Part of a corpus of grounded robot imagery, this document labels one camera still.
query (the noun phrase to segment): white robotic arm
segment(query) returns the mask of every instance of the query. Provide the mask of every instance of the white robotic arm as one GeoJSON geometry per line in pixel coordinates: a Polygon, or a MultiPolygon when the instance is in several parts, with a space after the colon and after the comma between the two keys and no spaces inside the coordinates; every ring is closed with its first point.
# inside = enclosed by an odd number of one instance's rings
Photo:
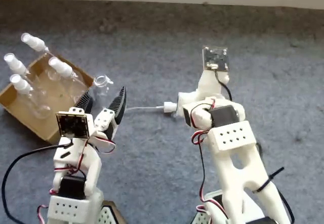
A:
{"type": "Polygon", "coordinates": [[[110,106],[104,108],[95,120],[91,114],[85,114],[83,109],[76,107],[69,112],[57,113],[62,135],[60,144],[71,144],[58,148],[54,155],[56,173],[48,224],[101,223],[98,214],[103,193],[97,188],[97,182],[102,163],[95,148],[112,143],[125,107],[126,90],[123,87],[110,106]],[[84,178],[71,175],[79,170],[87,172],[84,178]]]}
{"type": "Polygon", "coordinates": [[[269,180],[257,150],[257,142],[245,110],[239,103],[220,95],[221,86],[228,82],[227,50],[221,48],[203,49],[204,71],[198,88],[191,93],[179,93],[178,114],[186,124],[207,134],[207,142],[219,173],[222,190],[222,213],[213,201],[213,193],[205,196],[206,213],[215,224],[278,223],[289,224],[289,218],[275,185],[269,180]],[[237,169],[231,156],[237,154],[243,169],[237,169]],[[257,191],[257,196],[267,210],[265,217],[261,209],[244,192],[244,188],[257,191]]]}

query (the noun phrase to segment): gripper jaw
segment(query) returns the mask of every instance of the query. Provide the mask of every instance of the gripper jaw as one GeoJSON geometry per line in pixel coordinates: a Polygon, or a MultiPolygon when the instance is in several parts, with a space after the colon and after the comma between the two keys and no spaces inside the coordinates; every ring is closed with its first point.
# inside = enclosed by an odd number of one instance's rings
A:
{"type": "Polygon", "coordinates": [[[123,86],[119,92],[119,95],[114,98],[114,100],[112,101],[112,103],[108,108],[115,112],[115,121],[117,125],[119,125],[120,122],[122,121],[125,112],[125,107],[126,107],[126,87],[123,86]]]}

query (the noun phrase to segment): white dropper tip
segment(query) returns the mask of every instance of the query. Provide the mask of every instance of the white dropper tip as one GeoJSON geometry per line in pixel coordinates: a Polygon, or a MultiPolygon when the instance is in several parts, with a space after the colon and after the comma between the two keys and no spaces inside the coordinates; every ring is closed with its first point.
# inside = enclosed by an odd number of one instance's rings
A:
{"type": "Polygon", "coordinates": [[[13,53],[7,53],[4,56],[4,60],[14,73],[23,75],[27,70],[25,65],[20,60],[18,60],[13,53]]]}
{"type": "Polygon", "coordinates": [[[70,65],[61,61],[57,57],[50,58],[49,65],[53,69],[55,69],[56,72],[60,74],[60,76],[63,76],[63,77],[69,77],[71,75],[71,73],[73,72],[73,69],[70,65]]]}
{"type": "Polygon", "coordinates": [[[26,80],[22,79],[19,74],[13,74],[12,76],[10,76],[10,82],[21,94],[27,94],[31,89],[30,84],[26,80]]]}
{"type": "Polygon", "coordinates": [[[26,32],[21,35],[21,41],[38,52],[48,49],[42,39],[32,36],[31,34],[26,32]]]}

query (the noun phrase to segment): cardboard tray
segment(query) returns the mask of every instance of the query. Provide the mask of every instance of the cardboard tray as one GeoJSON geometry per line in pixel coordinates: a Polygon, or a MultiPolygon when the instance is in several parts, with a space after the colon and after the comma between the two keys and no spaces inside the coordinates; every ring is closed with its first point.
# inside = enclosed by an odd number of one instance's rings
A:
{"type": "MultiPolygon", "coordinates": [[[[93,78],[90,75],[63,57],[59,55],[57,57],[63,62],[69,64],[73,70],[78,70],[82,74],[87,87],[91,87],[93,78]]],[[[47,74],[45,73],[46,68],[49,67],[49,59],[50,55],[45,54],[38,60],[31,63],[28,68],[38,75],[42,83],[42,87],[46,90],[47,104],[52,109],[52,115],[44,120],[35,118],[25,104],[19,100],[16,100],[17,91],[12,84],[9,84],[1,91],[0,103],[7,112],[18,119],[23,125],[25,125],[41,139],[51,144],[57,144],[60,139],[60,135],[55,113],[58,111],[68,111],[70,107],[75,106],[75,103],[72,101],[72,99],[66,96],[64,88],[58,86],[58,83],[54,83],[53,81],[49,80],[47,74]]]]}

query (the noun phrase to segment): glass vial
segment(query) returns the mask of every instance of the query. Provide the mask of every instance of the glass vial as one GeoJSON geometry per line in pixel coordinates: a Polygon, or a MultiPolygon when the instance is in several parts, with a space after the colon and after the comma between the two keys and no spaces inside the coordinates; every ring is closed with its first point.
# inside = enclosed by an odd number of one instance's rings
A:
{"type": "Polygon", "coordinates": [[[55,70],[57,76],[59,76],[58,83],[61,83],[73,102],[77,103],[88,90],[82,75],[77,70],[73,71],[70,65],[62,62],[57,57],[50,58],[49,65],[55,70]]]}
{"type": "MultiPolygon", "coordinates": [[[[25,32],[21,35],[21,41],[29,45],[32,49],[34,49],[37,52],[44,52],[45,54],[49,54],[51,57],[54,57],[53,53],[49,50],[49,48],[46,46],[45,42],[42,39],[39,39],[25,32]]],[[[57,74],[52,67],[48,66],[48,64],[45,64],[44,71],[51,81],[60,80],[60,75],[57,74]]]]}
{"type": "Polygon", "coordinates": [[[44,95],[32,88],[19,74],[13,74],[10,82],[18,92],[17,99],[25,104],[36,118],[46,119],[51,115],[51,108],[45,103],[44,95]]]}
{"type": "Polygon", "coordinates": [[[93,91],[95,102],[101,108],[109,106],[108,90],[113,81],[107,75],[101,75],[94,78],[93,91]]]}
{"type": "Polygon", "coordinates": [[[28,70],[25,67],[25,65],[20,60],[18,60],[13,53],[7,53],[4,56],[4,60],[13,73],[19,74],[33,88],[37,89],[44,95],[46,94],[46,91],[42,88],[41,81],[39,80],[37,74],[28,70]]]}

